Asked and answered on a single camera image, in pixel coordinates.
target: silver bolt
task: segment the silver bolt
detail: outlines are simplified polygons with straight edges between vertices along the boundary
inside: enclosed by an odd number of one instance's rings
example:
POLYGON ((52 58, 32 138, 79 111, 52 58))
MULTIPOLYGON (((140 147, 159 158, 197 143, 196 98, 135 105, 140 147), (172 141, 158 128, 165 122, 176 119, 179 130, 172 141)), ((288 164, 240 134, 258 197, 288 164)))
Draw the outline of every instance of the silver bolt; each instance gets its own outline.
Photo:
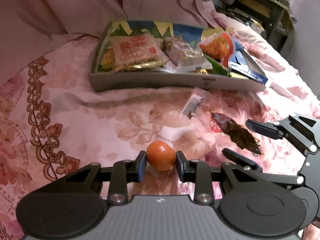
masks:
POLYGON ((120 204, 122 203, 124 200, 125 200, 125 196, 122 195, 122 194, 112 194, 110 196, 110 200, 113 202, 113 203, 117 203, 117 204, 120 204))
POLYGON ((317 151, 317 147, 315 145, 311 145, 310 146, 310 151, 312 151, 313 153, 317 151))
POLYGON ((210 202, 212 200, 212 197, 209 194, 203 193, 203 194, 199 194, 197 196, 197 200, 199 202, 202 202, 202 203, 207 203, 207 202, 210 202))
POLYGON ((302 184, 304 181, 304 178, 302 176, 297 177, 297 183, 302 184))

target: bed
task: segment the bed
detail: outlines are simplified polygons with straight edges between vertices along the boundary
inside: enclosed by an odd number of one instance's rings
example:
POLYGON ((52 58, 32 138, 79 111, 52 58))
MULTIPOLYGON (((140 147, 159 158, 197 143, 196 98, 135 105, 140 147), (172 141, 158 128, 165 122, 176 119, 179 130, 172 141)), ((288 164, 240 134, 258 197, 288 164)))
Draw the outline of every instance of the bed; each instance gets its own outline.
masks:
MULTIPOLYGON (((260 35, 237 21, 224 18, 235 35, 256 56, 271 85, 264 92, 210 91, 212 109, 239 124, 246 119, 274 122, 292 112, 320 118, 319 101, 290 66, 260 35)), ((303 156, 286 140, 255 134, 263 155, 253 157, 220 131, 208 133, 196 118, 181 111, 192 88, 112 90, 94 93, 88 78, 98 39, 89 35, 29 63, 0 85, 0 238, 21 239, 15 217, 18 201, 28 192, 91 162, 112 166, 135 159, 154 140, 163 140, 188 159, 212 166, 226 161, 228 147, 259 163, 265 172, 296 174, 303 156)), ((148 167, 143 183, 128 185, 129 194, 191 194, 191 183, 181 183, 175 171, 148 167)), ((215 197, 221 197, 214 185, 215 197)), ((107 195, 105 183, 101 197, 107 195)), ((309 226, 305 239, 317 239, 309 226)))

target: floral bedsheet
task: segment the floral bedsheet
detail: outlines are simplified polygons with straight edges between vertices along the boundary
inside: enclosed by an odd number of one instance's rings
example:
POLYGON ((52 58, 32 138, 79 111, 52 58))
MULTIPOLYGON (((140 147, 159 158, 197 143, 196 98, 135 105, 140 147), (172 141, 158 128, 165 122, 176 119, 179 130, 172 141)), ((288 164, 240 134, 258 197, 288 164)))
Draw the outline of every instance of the floral bedsheet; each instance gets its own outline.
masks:
MULTIPOLYGON (((28 192, 91 162, 112 166, 135 159, 154 140, 163 140, 188 159, 210 165, 225 161, 229 147, 254 158, 265 172, 295 174, 303 156, 285 140, 255 135, 263 155, 253 157, 228 136, 208 132, 181 111, 188 88, 113 90, 94 93, 88 70, 97 40, 82 37, 31 62, 0 86, 0 239, 21 239, 15 217, 18 201, 28 192)), ((272 84, 264 92, 211 91, 212 107, 239 124, 247 118, 275 121, 293 111, 320 117, 319 101, 276 52, 260 59, 272 84)), ((191 194, 193 184, 181 183, 175 171, 147 167, 143 183, 128 185, 132 194, 191 194)), ((220 197, 214 185, 216 197, 220 197)), ((106 197, 105 183, 101 196, 106 197)))

